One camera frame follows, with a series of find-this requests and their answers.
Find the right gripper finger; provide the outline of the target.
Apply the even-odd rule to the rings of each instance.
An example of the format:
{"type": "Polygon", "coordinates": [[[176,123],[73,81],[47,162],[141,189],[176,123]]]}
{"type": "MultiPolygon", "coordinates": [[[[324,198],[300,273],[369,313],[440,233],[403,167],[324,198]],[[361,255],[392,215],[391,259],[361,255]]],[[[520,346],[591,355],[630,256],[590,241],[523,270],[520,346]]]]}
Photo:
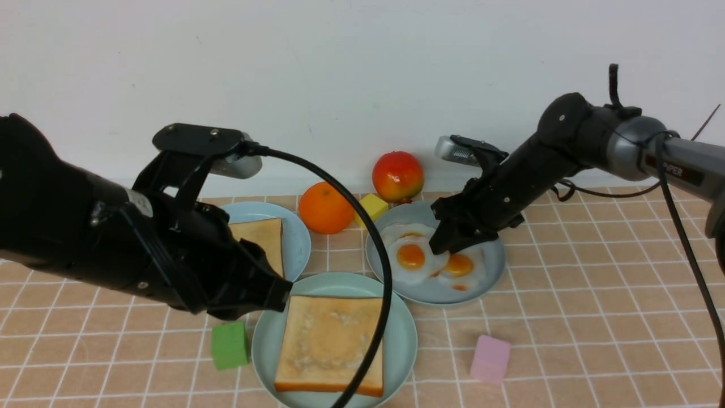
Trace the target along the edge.
{"type": "Polygon", "coordinates": [[[428,240],[430,249],[434,254],[458,253],[463,249],[472,247],[482,241],[482,234],[478,229],[456,220],[440,220],[435,232],[428,240]]]}

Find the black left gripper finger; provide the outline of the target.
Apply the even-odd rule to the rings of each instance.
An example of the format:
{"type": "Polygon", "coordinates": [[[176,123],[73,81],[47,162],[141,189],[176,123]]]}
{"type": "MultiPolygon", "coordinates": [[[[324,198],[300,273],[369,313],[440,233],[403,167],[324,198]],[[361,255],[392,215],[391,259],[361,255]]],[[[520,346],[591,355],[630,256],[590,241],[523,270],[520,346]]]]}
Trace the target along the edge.
{"type": "Polygon", "coordinates": [[[244,239],[210,266],[210,279],[207,313],[228,322],[252,312],[283,312],[292,291],[262,247],[244,239]]]}

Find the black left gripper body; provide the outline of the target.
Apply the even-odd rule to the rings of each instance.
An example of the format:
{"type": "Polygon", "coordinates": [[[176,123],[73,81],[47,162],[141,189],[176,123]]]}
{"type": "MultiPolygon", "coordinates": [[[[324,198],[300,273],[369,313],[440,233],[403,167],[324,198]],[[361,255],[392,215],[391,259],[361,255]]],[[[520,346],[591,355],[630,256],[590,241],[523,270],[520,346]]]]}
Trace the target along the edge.
{"type": "Polygon", "coordinates": [[[228,227],[228,214],[216,206],[196,202],[188,211],[174,199],[147,197],[126,189],[129,201],[122,217],[150,258],[170,292],[168,305],[193,315],[207,313],[211,289],[210,266],[238,243],[228,227]]]}

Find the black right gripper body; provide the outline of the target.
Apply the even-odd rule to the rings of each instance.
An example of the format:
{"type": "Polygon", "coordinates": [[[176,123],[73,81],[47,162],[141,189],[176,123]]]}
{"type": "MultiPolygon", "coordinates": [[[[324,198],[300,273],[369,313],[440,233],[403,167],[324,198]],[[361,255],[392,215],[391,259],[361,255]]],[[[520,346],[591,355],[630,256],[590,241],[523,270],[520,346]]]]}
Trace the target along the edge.
{"type": "Polygon", "coordinates": [[[500,230],[520,222],[521,212],[558,181],[557,153],[512,154],[486,178],[479,178],[456,195],[432,206],[440,220],[475,227],[482,242],[498,238],[500,230]]]}

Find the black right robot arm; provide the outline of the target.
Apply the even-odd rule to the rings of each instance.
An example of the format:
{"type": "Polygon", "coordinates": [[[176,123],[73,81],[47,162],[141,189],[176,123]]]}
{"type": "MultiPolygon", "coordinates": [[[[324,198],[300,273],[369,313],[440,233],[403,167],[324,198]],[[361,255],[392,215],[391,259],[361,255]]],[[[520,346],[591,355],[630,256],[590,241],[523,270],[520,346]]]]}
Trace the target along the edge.
{"type": "Polygon", "coordinates": [[[598,169],[626,181],[658,177],[710,203],[705,235],[723,249],[724,149],[673,137],[642,109],[623,106],[618,66],[609,67],[609,104],[598,107],[567,93],[542,113],[536,132],[514,152],[482,141],[443,136],[436,154],[452,163],[479,166],[461,193],[432,204],[438,226],[433,253],[456,253],[496,240],[500,230],[523,222],[522,211],[560,181],[598,169]]]}

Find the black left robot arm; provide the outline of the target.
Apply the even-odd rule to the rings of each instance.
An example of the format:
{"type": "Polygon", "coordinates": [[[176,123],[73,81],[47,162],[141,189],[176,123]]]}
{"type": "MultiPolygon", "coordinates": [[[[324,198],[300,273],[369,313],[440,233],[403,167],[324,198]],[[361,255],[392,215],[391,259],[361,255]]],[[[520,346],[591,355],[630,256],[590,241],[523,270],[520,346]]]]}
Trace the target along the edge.
{"type": "Polygon", "coordinates": [[[198,201],[210,173],[261,168],[248,134],[171,124],[132,188],[62,160],[18,114],[2,118],[2,258],[34,271],[233,321],[283,312],[292,284],[236,239],[230,216],[198,201]]]}

